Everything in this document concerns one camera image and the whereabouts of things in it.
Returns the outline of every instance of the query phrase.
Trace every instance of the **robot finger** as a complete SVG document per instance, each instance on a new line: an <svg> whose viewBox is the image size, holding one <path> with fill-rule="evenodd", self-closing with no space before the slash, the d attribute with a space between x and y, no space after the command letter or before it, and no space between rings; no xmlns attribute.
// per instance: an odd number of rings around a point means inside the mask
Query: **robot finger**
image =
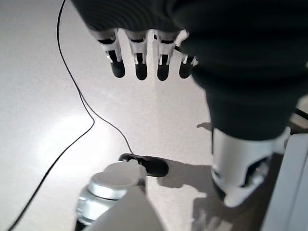
<svg viewBox="0 0 308 231"><path fill-rule="evenodd" d="M169 75L169 64L175 47L175 40L179 34L176 32L157 31L158 42L158 67L157 77L164 81Z"/></svg>
<svg viewBox="0 0 308 231"><path fill-rule="evenodd" d="M125 67L122 60L117 31L118 29L109 29L105 31L91 31L91 33L104 49L114 75L118 78L122 78L125 75Z"/></svg>
<svg viewBox="0 0 308 231"><path fill-rule="evenodd" d="M134 32L130 30L125 30L125 33L129 38L131 54L133 55L136 67L136 76L139 80L145 80L148 75L146 65L146 55L148 50L148 31L144 30Z"/></svg>

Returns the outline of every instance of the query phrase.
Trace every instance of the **white plastic part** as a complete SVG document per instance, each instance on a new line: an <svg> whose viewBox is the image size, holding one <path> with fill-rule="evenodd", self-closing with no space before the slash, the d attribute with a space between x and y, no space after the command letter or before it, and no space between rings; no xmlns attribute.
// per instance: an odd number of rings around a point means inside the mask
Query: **white plastic part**
<svg viewBox="0 0 308 231"><path fill-rule="evenodd" d="M139 187L133 187L84 231L164 231L164 228L145 194Z"/></svg>
<svg viewBox="0 0 308 231"><path fill-rule="evenodd" d="M127 190L146 181L146 169L137 161L117 162L92 176L88 190L101 198L119 200Z"/></svg>
<svg viewBox="0 0 308 231"><path fill-rule="evenodd" d="M289 138L262 231L308 230L308 134Z"/></svg>
<svg viewBox="0 0 308 231"><path fill-rule="evenodd" d="M121 62L122 61L121 46L120 46L120 42L119 42L119 39L118 39L118 36L117 36L117 31L115 31L115 35L114 35L113 39L114 39L113 43L111 43L111 44L101 43L101 46L104 49L109 62L113 63L113 60L111 59L111 57L109 55L109 51L115 51L116 60L118 62Z"/></svg>
<svg viewBox="0 0 308 231"><path fill-rule="evenodd" d="M129 45L131 49L131 54L134 57L134 62L136 65L139 64L137 60L137 53L142 53L142 63L146 64L146 55L148 52L148 39L147 36L144 38L142 42L133 42L129 39Z"/></svg>
<svg viewBox="0 0 308 231"><path fill-rule="evenodd" d="M284 143L289 136L290 128L286 128L277 139L247 141L214 129L212 178L225 193L223 202L226 206L239 206L264 181L271 156L276 152L284 153ZM262 162L249 172L249 167L259 161Z"/></svg>
<svg viewBox="0 0 308 231"><path fill-rule="evenodd" d="M103 172L95 174L79 196L78 221L90 225L135 186L145 193L146 176L145 167L136 160L111 164Z"/></svg>

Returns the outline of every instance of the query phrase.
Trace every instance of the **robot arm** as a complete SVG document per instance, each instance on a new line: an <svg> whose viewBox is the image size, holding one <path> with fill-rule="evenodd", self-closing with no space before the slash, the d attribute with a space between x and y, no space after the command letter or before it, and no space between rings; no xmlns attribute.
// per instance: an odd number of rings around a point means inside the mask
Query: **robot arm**
<svg viewBox="0 0 308 231"><path fill-rule="evenodd" d="M146 31L156 29L160 80L174 41L196 56L192 76L206 91L213 132L213 181L226 206L262 183L274 143L308 91L308 5L302 0L72 0L117 77L125 74L117 29L129 38L145 79Z"/></svg>

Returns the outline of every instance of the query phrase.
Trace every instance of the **black rubber pad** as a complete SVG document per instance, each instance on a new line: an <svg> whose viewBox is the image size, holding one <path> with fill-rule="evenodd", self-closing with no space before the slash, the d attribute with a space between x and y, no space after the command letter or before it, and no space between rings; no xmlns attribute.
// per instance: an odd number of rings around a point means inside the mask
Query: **black rubber pad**
<svg viewBox="0 0 308 231"><path fill-rule="evenodd" d="M148 70L146 64L136 65L136 76L139 80L145 80L148 75Z"/></svg>
<svg viewBox="0 0 308 231"><path fill-rule="evenodd" d="M123 61L111 63L112 72L118 78L122 78L125 75L125 67Z"/></svg>

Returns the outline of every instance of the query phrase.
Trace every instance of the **black cable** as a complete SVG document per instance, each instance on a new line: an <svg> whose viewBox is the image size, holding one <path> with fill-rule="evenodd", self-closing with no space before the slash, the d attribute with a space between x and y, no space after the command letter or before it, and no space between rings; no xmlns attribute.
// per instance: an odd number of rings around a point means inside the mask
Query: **black cable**
<svg viewBox="0 0 308 231"><path fill-rule="evenodd" d="M126 143L128 149L129 149L130 153L131 153L131 154L134 154L133 151L132 151L132 149L131 149L131 147L130 147L130 144L129 144L129 142L128 142L126 136L123 134L123 132L122 132L119 128L117 128L115 125L113 125L113 124L110 123L109 121L107 121L107 120L105 120L104 118L102 118L99 114L97 114L97 113L91 108L91 106L88 104L88 102L86 101L86 99L84 98L83 95L82 95L82 98L83 98L84 102L86 103L86 105L88 106L88 108L89 108L99 119L101 119L101 120L104 121L105 123L107 123L107 124L109 124L110 126L112 126L115 130L117 130L117 131L122 135L122 137L123 137L123 139L125 140L125 143Z"/></svg>
<svg viewBox="0 0 308 231"><path fill-rule="evenodd" d="M59 161L59 159L63 156L63 154L72 146L74 145L81 137L83 137L84 135L86 135L94 126L95 124L95 120L94 118L92 117L92 115L90 114L90 112L88 111L87 107L85 106L83 100L82 100L82 93L78 87L78 85L76 84L70 70L68 69L67 67L67 64L65 62L65 59L62 55L62 51L61 51L61 46L60 46L60 41L59 41L59 29L60 29L60 19L61 19L61 14L62 14L62 10L63 10L63 7L64 7L64 4L65 4L65 1L63 1L62 5L61 5L61 8L60 8L60 11L59 11L59 16L58 16L58 21L57 21L57 42L58 42L58 48L59 48L59 52L60 52L60 56L63 60L63 63L70 75L70 77L72 78L73 82L74 82L74 85L76 86L77 90L78 90L78 93L79 93L79 96L80 96L80 99L81 99L81 102L82 102L82 105L84 106L84 108L86 109L88 115L90 116L90 118L92 119L92 125L90 126L90 128L88 130L86 130L81 136L79 136L74 142L72 142L68 147L66 147L63 152L55 159L55 161L53 162L53 164L48 168L48 170L46 171L46 173L44 174L43 178L41 179L41 181L39 182L39 185L37 186L37 188L35 189L34 193L31 195L30 199L28 200L28 202L26 203L25 207L23 208L23 210L20 212L20 214L18 215L18 217L16 218L16 220L14 221L14 223L9 227L8 231L12 231L16 225L18 224L18 222L21 220L21 218L24 216L25 212L28 210L29 206L31 205L33 199L35 198L35 196L37 195L37 193L39 192L39 190L41 189L45 179L47 178L47 176L49 175L49 173L51 172L52 168L55 166L55 164Z"/></svg>
<svg viewBox="0 0 308 231"><path fill-rule="evenodd" d="M19 221L21 220L21 218L24 216L25 212L28 210L29 206L31 205L33 199L35 198L35 196L37 195L37 193L39 192L39 190L41 189L45 179L47 178L47 176L49 175L49 173L51 172L52 168L56 165L56 163L59 161L59 159L62 157L62 155L72 146L74 145L80 138L82 138L84 135L86 135L94 126L95 124L95 119L93 118L93 116L90 114L90 112L88 111L86 105L89 107L89 109L98 117L100 118L102 121L104 121L105 123L109 124L110 126L112 126L114 129L116 129L121 135L122 137L124 138L126 144L127 144L127 147L129 149L129 151L133 154L133 151L131 150L131 147L130 147L130 144L126 138L126 136L123 134L123 132L117 128L115 125L113 125L112 123L110 123L109 121L105 120L104 118L102 118L101 116L99 116L93 109L92 107L88 104L87 100L85 99L85 97L83 96L78 84L76 83L71 71L69 70L67 64L66 64L66 61L65 61L65 58L63 57L63 54L62 54L62 50L61 50L61 45L60 45L60 20L61 20L61 15L62 15L62 11L63 11L63 7L64 7L64 4L65 4L66 0L64 0L62 2L62 5L60 7L60 10L59 10L59 14L58 14L58 20L57 20L57 44L58 44L58 49L59 49L59 53L60 53L60 56L61 56L61 59L66 67L66 70L67 72L69 73L77 91L78 91L78 94L79 94L79 97L81 99L81 102L82 102L82 105L83 107L85 108L85 110L87 111L88 115L90 116L90 118L92 119L92 125L90 126L90 128L88 130L86 130L81 136L79 136L74 142L72 142L68 147L66 147L63 152L56 158L56 160L53 162L53 164L48 168L48 170L46 171L46 173L44 174L43 178L41 179L39 185L37 186L37 188L35 189L34 193L31 195L30 199L28 200L28 202L26 203L25 207L23 208L23 210L20 212L20 214L18 215L18 217L16 218L16 220L14 221L14 223L9 227L9 229L7 231L12 231L16 225L19 223Z"/></svg>

